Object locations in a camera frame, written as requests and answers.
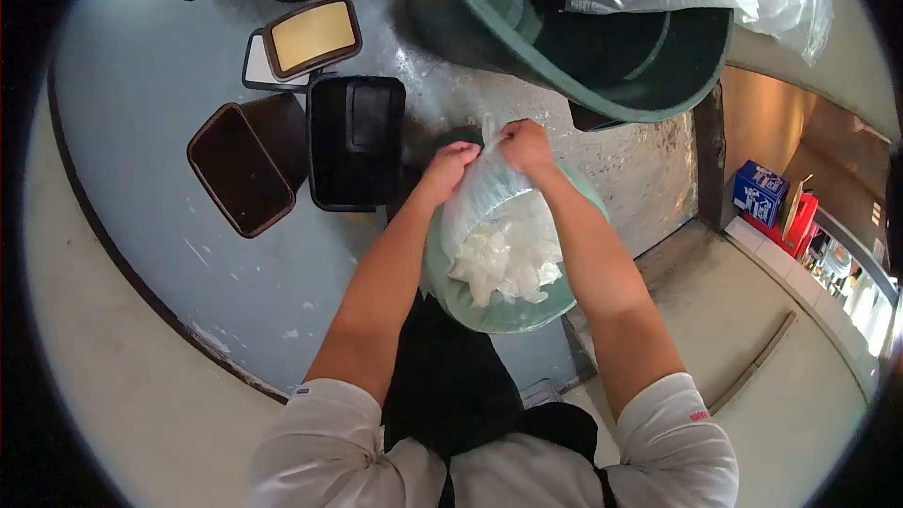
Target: forearm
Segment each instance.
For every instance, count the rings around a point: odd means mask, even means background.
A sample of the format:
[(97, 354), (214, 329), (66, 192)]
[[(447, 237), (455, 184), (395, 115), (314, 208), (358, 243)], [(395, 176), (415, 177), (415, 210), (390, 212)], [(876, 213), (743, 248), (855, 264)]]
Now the forearm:
[(529, 173), (546, 198), (570, 287), (589, 321), (611, 411), (683, 364), (637, 266), (593, 204), (557, 166)]
[(357, 267), (306, 381), (350, 382), (380, 405), (385, 401), (434, 210), (435, 204), (415, 188)]
[(570, 288), (587, 314), (614, 318), (649, 299), (649, 292), (605, 216), (572, 186), (557, 166), (531, 179), (552, 210)]

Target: black apron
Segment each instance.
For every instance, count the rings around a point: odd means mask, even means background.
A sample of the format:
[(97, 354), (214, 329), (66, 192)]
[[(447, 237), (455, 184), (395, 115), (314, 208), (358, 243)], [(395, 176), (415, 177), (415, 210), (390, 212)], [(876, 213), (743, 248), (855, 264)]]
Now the black apron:
[[(518, 432), (579, 453), (593, 465), (593, 417), (564, 402), (524, 410), (490, 338), (449, 317), (433, 297), (414, 302), (398, 340), (383, 406), (385, 449), (412, 437), (443, 459), (439, 506), (454, 506), (452, 458)], [(606, 508), (617, 506), (604, 469), (595, 469)]]

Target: white long-sleeve shirt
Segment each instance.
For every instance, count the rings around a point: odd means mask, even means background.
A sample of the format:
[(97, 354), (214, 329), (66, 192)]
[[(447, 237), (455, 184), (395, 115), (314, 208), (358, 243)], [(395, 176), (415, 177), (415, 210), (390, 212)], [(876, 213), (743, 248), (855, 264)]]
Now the white long-sleeve shirt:
[[(247, 506), (435, 506), (443, 461), (410, 438), (383, 453), (380, 415), (377, 401), (352, 384), (307, 382), (254, 454)], [(621, 465), (607, 471), (621, 508), (736, 501), (737, 459), (687, 373), (664, 377), (628, 402), (614, 437)], [(519, 433), (454, 457), (451, 479), (459, 508), (603, 506), (589, 461)]]

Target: wall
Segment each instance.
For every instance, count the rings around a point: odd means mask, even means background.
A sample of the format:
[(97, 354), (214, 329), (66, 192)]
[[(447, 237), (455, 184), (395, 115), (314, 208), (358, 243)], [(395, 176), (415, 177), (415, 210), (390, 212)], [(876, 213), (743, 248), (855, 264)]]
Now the wall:
[(886, 239), (883, 233), (885, 218), (875, 224), (871, 219), (873, 205), (884, 207), (884, 198), (874, 193), (855, 175), (838, 166), (822, 153), (814, 150), (806, 141), (799, 144), (796, 153), (784, 170), (787, 180), (802, 180), (812, 174), (806, 187), (811, 188), (818, 204), (837, 218), (867, 248), (875, 239)]
[(876, 199), (884, 199), (890, 145), (858, 116), (819, 98), (802, 141), (862, 181)]
[(725, 67), (721, 98), (727, 141), (724, 180), (748, 159), (783, 173), (818, 95), (763, 74)]
[(735, 27), (728, 64), (751, 69), (825, 96), (892, 141), (900, 138), (893, 84), (863, 0), (833, 0), (827, 46), (810, 67), (770, 36)]

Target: hand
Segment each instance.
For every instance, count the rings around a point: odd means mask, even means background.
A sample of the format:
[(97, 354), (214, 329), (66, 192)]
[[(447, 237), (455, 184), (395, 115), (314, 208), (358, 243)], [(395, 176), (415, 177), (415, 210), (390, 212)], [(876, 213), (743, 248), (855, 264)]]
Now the hand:
[(541, 169), (554, 167), (546, 128), (531, 119), (519, 119), (505, 125), (499, 147), (511, 166), (532, 176)]
[(467, 141), (455, 141), (436, 151), (414, 194), (435, 210), (452, 197), (455, 187), (464, 177), (465, 168), (479, 155), (480, 146)]

